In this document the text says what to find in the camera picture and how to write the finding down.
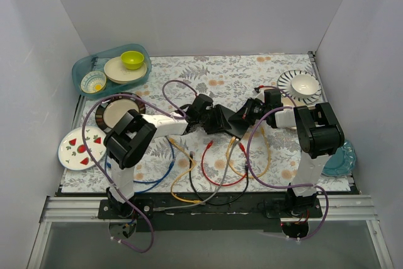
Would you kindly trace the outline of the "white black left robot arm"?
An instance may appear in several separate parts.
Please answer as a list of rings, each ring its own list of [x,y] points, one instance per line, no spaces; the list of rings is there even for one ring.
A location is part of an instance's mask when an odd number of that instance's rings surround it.
[[[111,164],[107,189],[110,209],[122,219],[133,214],[134,166],[143,158],[153,139],[188,134],[195,127],[203,127],[209,134],[225,132],[232,129],[229,118],[233,114],[234,111],[223,105],[214,105],[205,95],[196,97],[185,110],[180,108],[167,115],[127,111],[104,141]]]

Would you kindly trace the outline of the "black network switch box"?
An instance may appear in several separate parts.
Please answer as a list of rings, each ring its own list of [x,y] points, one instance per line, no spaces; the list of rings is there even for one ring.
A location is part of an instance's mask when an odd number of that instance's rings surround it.
[[[227,133],[231,136],[234,136],[237,139],[242,139],[244,137],[245,133],[250,128],[250,126],[246,126],[246,125],[239,125],[236,123],[230,123],[230,124],[232,126],[232,129],[226,130],[225,133]]]

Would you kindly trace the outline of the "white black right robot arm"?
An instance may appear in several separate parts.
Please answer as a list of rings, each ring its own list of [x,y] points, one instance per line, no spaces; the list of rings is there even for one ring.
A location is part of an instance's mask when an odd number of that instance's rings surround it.
[[[258,87],[258,95],[249,98],[235,113],[227,118],[237,130],[255,129],[266,122],[274,129],[295,127],[302,150],[297,174],[288,186],[274,186],[273,189],[287,189],[285,209],[292,217],[299,217],[312,208],[316,201],[317,182],[330,157],[344,143],[344,132],[328,102],[312,107],[284,106],[281,98],[284,90],[273,86]]]

